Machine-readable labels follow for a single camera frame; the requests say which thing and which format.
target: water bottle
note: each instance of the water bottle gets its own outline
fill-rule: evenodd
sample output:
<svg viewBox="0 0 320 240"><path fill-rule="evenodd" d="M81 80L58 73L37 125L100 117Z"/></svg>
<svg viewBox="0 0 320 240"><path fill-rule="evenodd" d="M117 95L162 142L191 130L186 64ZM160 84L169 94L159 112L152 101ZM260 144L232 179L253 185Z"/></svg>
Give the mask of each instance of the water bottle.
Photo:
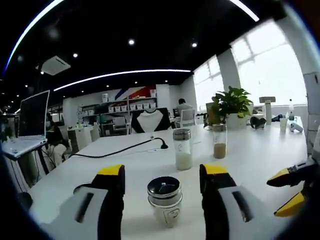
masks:
<svg viewBox="0 0 320 240"><path fill-rule="evenodd" d="M294 107L294 103L292 102L292 99L290 99L290 103L289 103L289 120L293 121L295 120L295 107Z"/></svg>

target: desk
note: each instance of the desk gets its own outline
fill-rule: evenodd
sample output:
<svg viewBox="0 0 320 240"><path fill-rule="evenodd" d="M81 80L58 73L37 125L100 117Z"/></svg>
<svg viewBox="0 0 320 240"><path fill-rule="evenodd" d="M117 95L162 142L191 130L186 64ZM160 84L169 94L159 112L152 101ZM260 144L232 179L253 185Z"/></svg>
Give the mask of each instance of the desk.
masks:
<svg viewBox="0 0 320 240"><path fill-rule="evenodd" d="M79 153L103 155L145 141L151 135L163 138L169 149L147 151L161 146L161 141L155 140L106 158L73 156L28 191L33 198L31 215L38 223L50 223L59 214L60 205L72 196L75 187L91 182L101 168L115 164L125 165L121 226L124 240L204 240L205 220L199 184L199 164L202 163L225 166L235 182L263 201L272 213L301 189L301 185L276 188L266 182L279 170L307 158L304 133L287 130L280 134L279 122L273 122L265 129L247 127L229 131L226 158L218 160L213 157L212 132L205 130L203 125L189 128L193 141L193 168L186 171L176 169L172 129L101 137ZM182 186L181 219L170 229L163 229L156 222L147 200L147 184L159 176L173 176L180 180Z"/></svg>

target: laptop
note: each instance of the laptop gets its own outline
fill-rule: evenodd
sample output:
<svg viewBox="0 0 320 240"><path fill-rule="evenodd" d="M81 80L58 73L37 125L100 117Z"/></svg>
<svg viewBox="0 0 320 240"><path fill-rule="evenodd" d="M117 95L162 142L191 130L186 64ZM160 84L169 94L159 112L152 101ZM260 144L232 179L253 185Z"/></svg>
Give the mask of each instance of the laptop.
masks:
<svg viewBox="0 0 320 240"><path fill-rule="evenodd" d="M5 154L19 158L47 143L46 117L50 90L21 101L18 137L2 144Z"/></svg>

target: black cable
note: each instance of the black cable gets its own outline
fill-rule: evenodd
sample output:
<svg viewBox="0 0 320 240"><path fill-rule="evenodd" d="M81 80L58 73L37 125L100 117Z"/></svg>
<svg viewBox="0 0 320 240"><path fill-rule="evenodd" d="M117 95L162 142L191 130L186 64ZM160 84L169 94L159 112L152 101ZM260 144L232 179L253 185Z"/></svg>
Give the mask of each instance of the black cable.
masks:
<svg viewBox="0 0 320 240"><path fill-rule="evenodd" d="M14 173L14 176L15 176L15 180L16 180L16 182L18 183L21 192L23 192L23 190L22 190L22 188L21 188L21 186L20 186L20 183L19 183L19 181L18 181L18 178L17 178L17 175L16 175L16 171L15 171L14 165L12 164L12 161L11 161L11 160L9 160L9 161L10 161L10 163L11 163L11 167L12 167L12 170L13 170L13 173Z"/></svg>
<svg viewBox="0 0 320 240"><path fill-rule="evenodd" d="M56 166L55 162L51 159L51 157L48 155L48 153L46 153L46 152L43 151L42 149L41 149L41 151L42 151L43 153L45 153L45 155L47 155L47 157L49 158L49 160L50 160L50 162L52 163L52 165L56 168L57 166Z"/></svg>
<svg viewBox="0 0 320 240"><path fill-rule="evenodd" d="M160 138L160 137L155 137L155 138L153 138L153 139L150 139L150 140L147 140L147 141L143 141L143 142L140 142L140 143L138 143L138 144L135 144L135 145L126 147L126 148L124 148L124 149L122 149L122 150L115 151L115 152L112 152L112 153L109 153L109 154L106 154L106 155L102 155L102 156L90 156L90 155L83 155L83 154L72 154L70 157L72 157L72 156L80 156L80 157L86 157L86 158L92 158L92 159L101 159L101 158L105 158L105 157L108 157L108 156L111 156L111 155L114 155L114 154L121 153L121 152L123 152L123 151L125 151L125 150L132 149L132 148L134 148L134 147L140 146L140 145L142 145L142 144L149 143L149 142L151 142L151 141L153 141L153 140L157 140L157 139L159 139L159 140L162 141L161 149L167 149L167 148L168 148L168 145L166 144L166 142L165 142L162 138Z"/></svg>
<svg viewBox="0 0 320 240"><path fill-rule="evenodd" d="M39 170L39 166L38 166L38 163L37 163L36 152L34 152L34 159L35 159L36 168L38 169L38 176L36 177L36 182L35 182L35 183L37 183L39 181L39 177L40 177L40 170Z"/></svg>

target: ceiling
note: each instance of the ceiling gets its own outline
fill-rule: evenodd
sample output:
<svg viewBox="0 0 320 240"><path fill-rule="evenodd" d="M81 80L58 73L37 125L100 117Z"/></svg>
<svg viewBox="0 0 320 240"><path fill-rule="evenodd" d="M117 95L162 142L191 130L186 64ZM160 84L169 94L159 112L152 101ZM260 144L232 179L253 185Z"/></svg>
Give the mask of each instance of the ceiling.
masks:
<svg viewBox="0 0 320 240"><path fill-rule="evenodd" d="M283 16L279 2L242 2L260 21ZM24 29L49 3L43 0L22 1L19 5L9 3L11 6L2 9L12 14L10 19L4 19L4 14L0 14L1 22L7 23L3 29L5 39L0 46L3 53L1 69L5 68ZM0 108L10 105L8 112L16 111L21 99L31 94L30 87L39 91L52 90L50 104L53 104L62 102L64 96L162 84L165 80L177 85L192 73L110 76L53 92L53 89L75 81L123 71L193 71L214 54L225 51L230 42L256 24L228 0L200 0L188 4L172 0L150 4L142 1L65 0L46 14L18 46L1 77ZM134 45L128 44L129 39L134 39ZM197 43L197 47L192 47L192 43ZM78 54L77 58L73 57L74 53ZM40 74L36 66L54 56L67 62L71 68L53 76Z"/></svg>

